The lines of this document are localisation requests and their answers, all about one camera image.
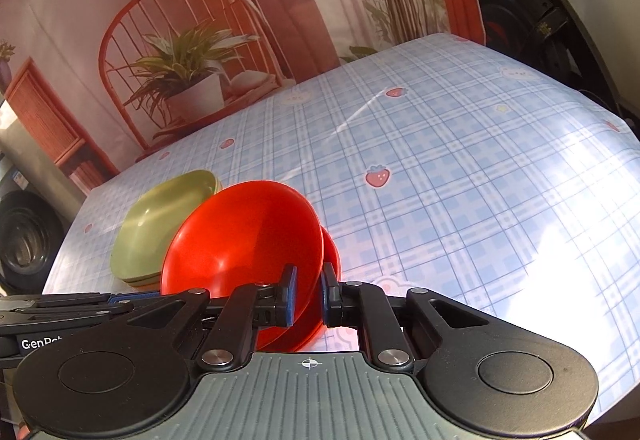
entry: bowl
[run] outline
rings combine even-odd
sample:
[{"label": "bowl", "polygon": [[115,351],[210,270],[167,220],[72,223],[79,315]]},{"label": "bowl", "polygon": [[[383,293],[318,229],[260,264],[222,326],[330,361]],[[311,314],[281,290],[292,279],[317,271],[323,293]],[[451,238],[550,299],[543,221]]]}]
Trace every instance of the bowl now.
[{"label": "bowl", "polygon": [[[335,277],[340,281],[342,268],[340,266],[340,256],[338,249],[331,235],[324,227],[322,228],[322,239],[324,240],[324,263],[330,262],[334,266]],[[298,352],[307,344],[320,336],[326,326],[322,324],[321,307],[321,283],[318,279],[316,284],[316,296],[312,298],[306,306],[302,315],[288,328],[284,334],[268,344],[264,350],[268,352]]]},{"label": "bowl", "polygon": [[[224,297],[239,285],[276,283],[293,263],[298,319],[314,297],[323,256],[322,227],[304,196],[279,182],[243,182],[205,201],[180,227],[164,259],[160,291],[203,287]],[[284,331],[261,330],[258,349]]]},{"label": "bowl", "polygon": [[113,244],[113,275],[134,287],[158,282],[176,231],[196,207],[221,189],[216,176],[197,169],[143,194],[127,212]]}]

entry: gray ribbed plate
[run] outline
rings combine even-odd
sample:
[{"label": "gray ribbed plate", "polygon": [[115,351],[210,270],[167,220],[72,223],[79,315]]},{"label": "gray ribbed plate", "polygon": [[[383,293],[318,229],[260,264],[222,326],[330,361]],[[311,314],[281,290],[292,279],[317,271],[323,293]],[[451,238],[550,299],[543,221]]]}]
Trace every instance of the gray ribbed plate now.
[{"label": "gray ribbed plate", "polygon": [[[39,433],[34,440],[54,437]],[[433,410],[407,375],[359,352],[254,354],[206,375],[184,407],[132,440],[478,440]],[[562,440],[578,440],[575,432]]]}]

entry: tablecloth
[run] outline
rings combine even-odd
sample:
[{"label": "tablecloth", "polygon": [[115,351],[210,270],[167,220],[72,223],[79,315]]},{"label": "tablecloth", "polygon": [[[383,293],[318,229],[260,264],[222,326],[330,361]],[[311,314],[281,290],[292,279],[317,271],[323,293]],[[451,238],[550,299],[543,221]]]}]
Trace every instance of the tablecloth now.
[{"label": "tablecloth", "polygon": [[[428,287],[576,348],[593,420],[640,378],[640,144],[579,93],[436,34],[347,64],[194,133],[94,189],[46,292],[126,292],[109,257],[129,207],[193,169],[311,201],[343,279]],[[310,350],[355,346],[329,330]]]}]

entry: green bowl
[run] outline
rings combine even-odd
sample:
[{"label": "green bowl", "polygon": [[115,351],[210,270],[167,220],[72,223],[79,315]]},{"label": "green bowl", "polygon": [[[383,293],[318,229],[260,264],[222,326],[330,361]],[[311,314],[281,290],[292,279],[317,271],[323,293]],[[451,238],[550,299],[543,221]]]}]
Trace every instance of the green bowl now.
[{"label": "green bowl", "polygon": [[197,169],[143,194],[129,209],[113,244],[113,275],[134,287],[159,281],[167,249],[182,223],[221,189],[216,176]]}]

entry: purple vase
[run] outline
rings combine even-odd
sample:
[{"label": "purple vase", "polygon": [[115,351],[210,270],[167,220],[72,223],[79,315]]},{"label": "purple vase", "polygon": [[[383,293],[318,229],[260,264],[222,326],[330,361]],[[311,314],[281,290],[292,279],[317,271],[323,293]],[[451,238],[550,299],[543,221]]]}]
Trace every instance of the purple vase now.
[{"label": "purple vase", "polygon": [[9,62],[4,59],[0,59],[0,92],[4,94],[6,89],[9,88],[11,83],[11,69],[9,68]]}]

